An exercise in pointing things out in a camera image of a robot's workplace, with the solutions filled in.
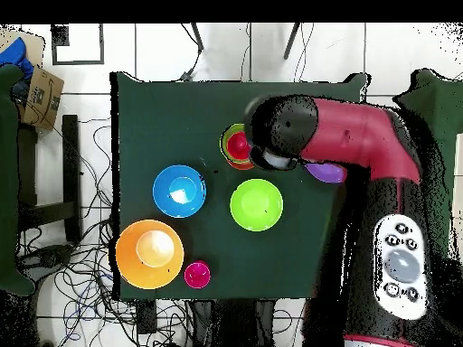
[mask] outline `tile floor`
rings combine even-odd
[[[317,80],[338,82],[353,72],[366,71],[373,76],[368,89],[367,101],[385,106],[395,106],[392,96],[405,91],[410,85],[410,75],[415,69],[432,68],[440,74],[455,78],[463,71],[463,52],[460,43],[443,32],[439,24],[430,23],[316,23],[307,45],[307,58],[299,61],[303,42],[299,32],[287,61],[282,59],[292,23],[253,23],[252,64],[249,66],[249,51],[243,62],[243,53],[248,46],[246,23],[199,23],[205,51],[199,58],[194,72],[195,80],[243,81],[293,81]],[[311,34],[312,23],[303,24],[305,41]],[[110,120],[88,121],[109,118],[110,85],[109,73],[124,71],[140,80],[173,80],[191,68],[196,57],[196,47],[180,24],[103,24],[104,64],[100,65],[52,65],[51,28],[48,24],[16,25],[23,30],[41,35],[45,41],[43,67],[64,79],[59,116],[55,127],[61,129],[63,114],[77,114],[80,123],[81,155],[94,167],[100,177],[109,165],[108,159],[94,145],[92,135],[97,128],[109,126]],[[99,28],[97,24],[71,24],[70,47],[57,47],[58,61],[91,61],[99,59]],[[110,129],[101,129],[97,135],[99,145],[110,153]],[[463,137],[458,140],[460,156],[455,167],[454,215],[458,229],[459,245],[463,253]],[[36,190],[38,203],[62,201],[61,138],[56,132],[39,131],[37,145]],[[95,193],[94,182],[88,169],[81,167],[82,217],[84,229],[109,216],[108,209],[98,209],[100,201],[89,209]],[[109,172],[101,181],[100,188],[111,198],[112,180]],[[36,235],[37,230],[28,230],[25,240]],[[90,248],[98,241],[97,231],[91,232],[82,248]],[[43,235],[34,245],[37,247],[64,243],[62,222],[43,226]],[[74,282],[84,281],[78,275]],[[83,294],[85,284],[79,293]],[[66,276],[58,274],[48,277],[40,290],[37,312],[38,328],[43,340],[55,344],[69,336],[64,347],[135,347],[125,335],[121,325],[103,323],[89,309],[84,319],[70,335],[62,319],[70,317],[67,326],[72,328],[76,313],[74,306],[67,305],[76,297],[66,284]],[[279,300],[274,321],[274,340],[277,347],[301,346],[300,329],[303,299]],[[159,310],[171,303],[159,302]],[[161,325],[168,325],[172,308],[160,314]],[[133,326],[126,325],[131,333]],[[174,339],[183,342],[185,331],[181,325],[173,326]],[[149,338],[163,341],[166,334],[157,333]],[[140,336],[146,344],[148,336]]]

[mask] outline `button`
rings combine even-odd
[[[406,244],[407,248],[410,250],[415,250],[418,247],[418,243],[416,243],[413,239],[407,239]]]
[[[386,242],[389,246],[397,246],[401,243],[401,241],[392,234],[386,237]]]
[[[420,275],[420,263],[405,250],[391,251],[384,262],[384,267],[389,276],[405,284],[416,281]]]
[[[404,223],[398,223],[395,229],[401,234],[407,234],[409,232],[409,228]]]
[[[407,290],[407,296],[412,302],[418,301],[418,298],[420,297],[420,295],[418,294],[418,290],[414,287],[409,287],[409,289]]]
[[[386,294],[391,297],[396,297],[399,295],[401,292],[401,289],[399,288],[399,285],[394,284],[393,282],[389,282],[384,286],[384,290],[386,291]]]

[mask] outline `cardboard box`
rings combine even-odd
[[[26,106],[18,104],[21,122],[53,130],[64,81],[42,69],[45,47],[43,37],[0,28],[0,52],[8,48],[18,37],[25,43],[26,59],[34,66]]]

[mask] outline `blue bowl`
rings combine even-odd
[[[190,166],[172,165],[156,177],[153,198],[159,210],[168,216],[190,217],[204,204],[206,184]]]

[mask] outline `small pink cup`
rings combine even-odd
[[[195,261],[186,267],[184,281],[189,287],[203,288],[211,280],[211,272],[204,261]]]

